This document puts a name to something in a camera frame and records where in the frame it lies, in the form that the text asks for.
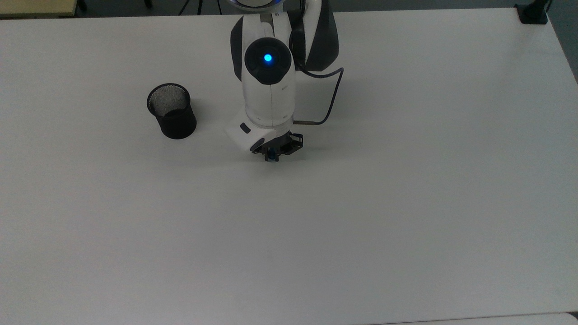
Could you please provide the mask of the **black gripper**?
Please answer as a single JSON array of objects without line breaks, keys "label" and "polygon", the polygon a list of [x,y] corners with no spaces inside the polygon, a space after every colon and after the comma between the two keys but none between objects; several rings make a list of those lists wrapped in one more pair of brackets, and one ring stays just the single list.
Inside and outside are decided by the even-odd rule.
[{"label": "black gripper", "polygon": [[289,156],[301,148],[303,148],[303,135],[287,132],[268,142],[265,142],[264,138],[258,140],[258,142],[252,146],[252,153],[262,154],[265,161],[269,161],[270,159],[279,162],[280,156]]}]

